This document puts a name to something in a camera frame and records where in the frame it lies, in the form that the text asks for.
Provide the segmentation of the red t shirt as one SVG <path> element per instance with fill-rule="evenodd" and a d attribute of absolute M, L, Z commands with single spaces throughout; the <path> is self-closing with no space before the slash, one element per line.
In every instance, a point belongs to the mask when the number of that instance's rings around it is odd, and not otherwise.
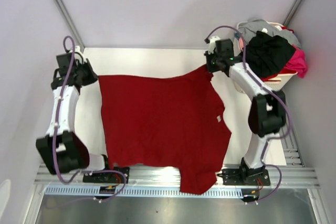
<path fill-rule="evenodd" d="M 206 66 L 178 77 L 99 77 L 110 166 L 175 167 L 180 190 L 201 195 L 217 181 L 231 131 Z"/>

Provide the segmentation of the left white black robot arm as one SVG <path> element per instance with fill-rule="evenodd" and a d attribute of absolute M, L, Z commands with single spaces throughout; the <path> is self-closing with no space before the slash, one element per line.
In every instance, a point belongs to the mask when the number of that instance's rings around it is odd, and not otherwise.
<path fill-rule="evenodd" d="M 71 59 L 72 53 L 57 55 L 58 68 L 54 71 L 51 89 L 54 106 L 51 121 L 44 137 L 36 140 L 36 148 L 52 175 L 66 174 L 74 170 L 95 171 L 95 177 L 106 183 L 113 177 L 113 169 L 107 165 L 106 155 L 90 154 L 75 133 L 75 112 L 83 86 L 98 81 L 88 59 L 75 52 L 79 59 Z"/>

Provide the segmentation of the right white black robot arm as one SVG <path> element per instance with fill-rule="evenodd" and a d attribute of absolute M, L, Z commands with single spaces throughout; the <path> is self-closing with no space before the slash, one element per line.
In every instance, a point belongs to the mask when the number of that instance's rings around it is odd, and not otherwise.
<path fill-rule="evenodd" d="M 246 62 L 246 55 L 234 56 L 233 42 L 213 36 L 205 39 L 207 70 L 221 71 L 237 83 L 251 101 L 248 126 L 252 132 L 249 147 L 239 166 L 239 179 L 252 184 L 266 170 L 265 157 L 270 141 L 279 139 L 286 123 L 286 101 L 282 91 L 264 84 Z"/>

